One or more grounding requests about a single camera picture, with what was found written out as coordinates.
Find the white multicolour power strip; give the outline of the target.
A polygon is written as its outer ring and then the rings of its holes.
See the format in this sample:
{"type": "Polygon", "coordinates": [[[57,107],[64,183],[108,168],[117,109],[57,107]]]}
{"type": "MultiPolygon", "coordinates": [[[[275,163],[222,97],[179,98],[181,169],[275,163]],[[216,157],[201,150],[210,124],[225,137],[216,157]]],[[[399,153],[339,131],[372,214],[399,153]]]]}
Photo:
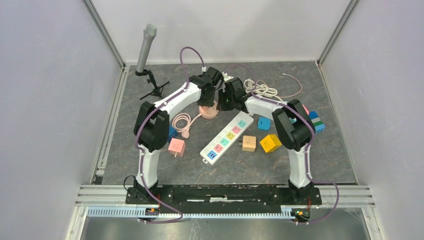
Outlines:
{"type": "Polygon", "coordinates": [[[202,161],[213,166],[243,133],[252,125],[254,119],[240,111],[200,152],[202,161]]]}

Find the pink round socket hub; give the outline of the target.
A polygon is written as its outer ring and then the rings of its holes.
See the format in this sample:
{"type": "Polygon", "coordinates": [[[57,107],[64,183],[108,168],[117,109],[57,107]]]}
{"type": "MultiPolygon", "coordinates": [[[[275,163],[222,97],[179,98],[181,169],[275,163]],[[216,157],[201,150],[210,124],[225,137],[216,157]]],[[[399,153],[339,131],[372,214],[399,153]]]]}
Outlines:
{"type": "Polygon", "coordinates": [[[211,107],[199,106],[198,110],[199,110],[200,116],[204,119],[209,119],[209,120],[214,119],[219,113],[217,106],[218,106],[218,102],[215,100],[213,101],[213,106],[211,107]]]}

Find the small blue plug adapter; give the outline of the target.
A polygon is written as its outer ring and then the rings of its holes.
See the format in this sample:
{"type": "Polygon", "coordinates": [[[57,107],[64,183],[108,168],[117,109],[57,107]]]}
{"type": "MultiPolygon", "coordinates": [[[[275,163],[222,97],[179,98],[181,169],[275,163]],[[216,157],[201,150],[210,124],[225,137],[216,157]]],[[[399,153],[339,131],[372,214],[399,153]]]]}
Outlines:
{"type": "Polygon", "coordinates": [[[271,120],[267,117],[259,117],[257,120],[257,128],[262,131],[268,131],[271,128],[271,120]]]}

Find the beige cube socket adapter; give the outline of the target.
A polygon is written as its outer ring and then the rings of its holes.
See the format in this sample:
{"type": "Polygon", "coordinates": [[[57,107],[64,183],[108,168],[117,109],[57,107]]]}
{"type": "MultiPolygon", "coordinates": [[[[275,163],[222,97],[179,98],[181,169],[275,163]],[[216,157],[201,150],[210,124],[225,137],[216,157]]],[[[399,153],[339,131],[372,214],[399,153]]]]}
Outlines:
{"type": "Polygon", "coordinates": [[[241,150],[244,152],[254,152],[257,146],[257,138],[251,135],[244,135],[238,140],[241,150]]]}

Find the yellow cube socket adapter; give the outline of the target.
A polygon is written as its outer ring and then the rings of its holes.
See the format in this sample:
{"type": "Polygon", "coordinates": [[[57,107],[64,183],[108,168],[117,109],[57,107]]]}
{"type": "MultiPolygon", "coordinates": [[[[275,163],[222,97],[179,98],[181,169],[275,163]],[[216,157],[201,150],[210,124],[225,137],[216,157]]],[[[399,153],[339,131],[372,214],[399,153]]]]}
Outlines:
{"type": "Polygon", "coordinates": [[[272,153],[282,146],[276,134],[268,134],[259,143],[265,153],[272,153]]]}

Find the blue cube socket adapter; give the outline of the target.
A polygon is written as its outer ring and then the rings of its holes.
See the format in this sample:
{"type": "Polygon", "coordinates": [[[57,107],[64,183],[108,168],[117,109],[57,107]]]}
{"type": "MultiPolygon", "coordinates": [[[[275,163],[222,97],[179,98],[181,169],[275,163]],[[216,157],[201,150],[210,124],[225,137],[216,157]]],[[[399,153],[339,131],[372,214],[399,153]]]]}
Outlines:
{"type": "Polygon", "coordinates": [[[176,138],[179,135],[178,131],[172,126],[169,126],[168,131],[168,142],[170,143],[173,138],[176,138]]]}

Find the pink cube socket adapter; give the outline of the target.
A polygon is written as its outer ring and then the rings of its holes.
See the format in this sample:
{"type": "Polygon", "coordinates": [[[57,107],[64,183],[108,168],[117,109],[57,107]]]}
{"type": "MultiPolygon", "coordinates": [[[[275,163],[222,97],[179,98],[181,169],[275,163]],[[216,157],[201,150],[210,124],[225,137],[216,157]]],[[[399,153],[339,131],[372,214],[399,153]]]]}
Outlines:
{"type": "Polygon", "coordinates": [[[178,138],[172,138],[169,146],[168,146],[168,152],[176,157],[182,157],[184,155],[186,149],[186,142],[182,139],[178,138]]]}

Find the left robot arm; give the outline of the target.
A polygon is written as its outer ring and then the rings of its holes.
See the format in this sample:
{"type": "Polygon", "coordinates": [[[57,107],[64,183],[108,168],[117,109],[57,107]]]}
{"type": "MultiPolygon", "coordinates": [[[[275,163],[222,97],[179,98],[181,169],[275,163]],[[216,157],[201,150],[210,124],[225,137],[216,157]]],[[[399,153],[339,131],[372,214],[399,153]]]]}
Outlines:
{"type": "Polygon", "coordinates": [[[168,142],[171,119],[192,103],[212,107],[216,87],[223,81],[223,74],[209,67],[202,74],[189,77],[188,81],[164,99],[155,103],[146,101],[140,106],[134,126],[139,164],[133,186],[145,204],[151,204],[157,198],[154,186],[158,182],[159,154],[168,142]]]}

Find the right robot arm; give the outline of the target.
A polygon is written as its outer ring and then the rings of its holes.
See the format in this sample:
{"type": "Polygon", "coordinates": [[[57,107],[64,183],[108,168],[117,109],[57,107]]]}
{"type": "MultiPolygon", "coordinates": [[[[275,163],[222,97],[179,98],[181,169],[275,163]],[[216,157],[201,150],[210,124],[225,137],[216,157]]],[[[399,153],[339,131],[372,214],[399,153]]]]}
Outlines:
{"type": "Polygon", "coordinates": [[[240,110],[273,120],[278,139],[289,153],[289,199],[295,204],[302,204],[314,189],[310,174],[310,148],[315,138],[315,127],[304,106],[297,99],[284,102],[247,93],[237,77],[223,84],[223,89],[218,91],[219,110],[240,110]]]}

